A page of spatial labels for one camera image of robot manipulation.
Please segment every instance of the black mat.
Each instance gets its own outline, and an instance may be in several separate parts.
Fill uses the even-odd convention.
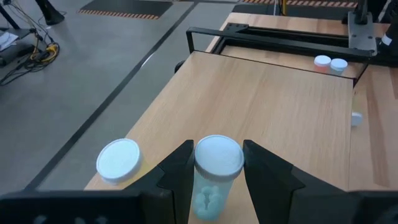
[[[78,12],[100,16],[158,19],[172,4],[166,1],[94,0]]]
[[[352,10],[353,8],[351,7],[289,6],[287,7],[287,16],[342,20],[347,12]],[[273,15],[274,6],[266,4],[239,4],[234,7],[233,12]]]

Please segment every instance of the black floor line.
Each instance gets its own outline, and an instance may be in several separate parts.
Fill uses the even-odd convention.
[[[148,53],[139,61],[139,63],[131,70],[131,72],[122,80],[121,83],[109,94],[108,97],[100,104],[92,115],[80,126],[80,128],[72,135],[72,137],[61,147],[56,155],[43,167],[43,169],[31,180],[25,187],[25,190],[35,190],[47,178],[51,171],[58,165],[62,158],[70,151],[76,142],[84,135],[90,126],[97,120],[97,118],[104,112],[104,110],[112,103],[112,101],[120,94],[126,87],[130,80],[141,69],[146,60],[165,42],[170,34],[181,24],[181,22],[192,12],[198,5],[193,3],[182,16],[173,24],[173,26],[160,38],[160,40],[148,51]]]

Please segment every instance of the cup lid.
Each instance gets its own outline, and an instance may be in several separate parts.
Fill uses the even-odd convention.
[[[331,58],[326,55],[318,55],[313,61],[313,63],[318,66],[328,66],[330,62]]]
[[[211,135],[195,148],[195,168],[204,178],[226,182],[237,178],[244,164],[241,146],[233,139]]]
[[[131,139],[118,139],[100,152],[96,168],[104,181],[118,184],[134,176],[141,168],[141,162],[138,144]]]
[[[361,113],[352,112],[351,115],[351,126],[358,126],[362,123],[363,117]]]
[[[330,62],[330,67],[337,71],[342,71],[348,66],[346,60],[341,58],[335,58]]]

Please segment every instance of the clear plastic cup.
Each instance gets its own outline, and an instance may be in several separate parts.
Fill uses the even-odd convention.
[[[313,61],[313,64],[315,66],[314,70],[316,72],[320,72],[320,73],[328,73],[330,62],[331,62],[331,58],[326,55],[316,56]]]
[[[348,63],[344,59],[335,58],[330,62],[330,73],[332,75],[342,75]]]
[[[351,114],[351,127],[357,127],[362,123],[363,116],[361,113],[352,112]]]
[[[219,217],[243,164],[241,146],[229,137],[211,135],[198,142],[192,202],[199,219],[216,220]]]

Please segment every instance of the wooden board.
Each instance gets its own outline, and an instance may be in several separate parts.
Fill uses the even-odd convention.
[[[364,122],[351,130],[350,190],[398,190],[398,69],[370,66],[355,88]]]
[[[326,19],[267,16],[234,12],[229,14],[227,20],[225,20],[220,30],[223,30],[229,22],[248,24],[253,27],[316,32],[321,34],[347,34],[347,27],[342,25],[340,21],[331,21]],[[375,34],[377,36],[382,36],[386,29],[387,26],[385,24],[375,24]],[[210,46],[206,50],[207,52],[212,50],[213,46],[216,43],[216,40],[218,40],[218,37],[215,37],[213,39]],[[232,57],[246,58],[259,62],[273,63],[292,68],[314,71],[313,57],[232,46],[227,46],[222,54]],[[343,76],[348,78],[355,78],[361,68],[362,64],[360,63],[349,63],[348,68],[343,73]]]
[[[348,188],[352,81],[194,52],[128,133],[154,167],[186,139],[252,139],[342,189]],[[91,181],[91,189],[100,189]],[[220,223],[256,223],[242,173]],[[199,223],[191,214],[190,223]]]
[[[340,21],[321,19],[231,13],[220,30],[229,22],[322,34],[347,34],[346,26]],[[382,36],[388,27],[388,24],[375,24],[375,35]],[[206,51],[210,51],[217,40],[218,37],[215,37]],[[280,56],[278,53],[256,49],[233,47],[223,53],[291,67],[310,63],[304,56]],[[349,189],[398,190],[398,169],[395,162],[398,156],[398,138],[395,135],[398,133],[398,69],[371,65],[354,92],[353,109],[363,114],[364,122],[351,129]]]

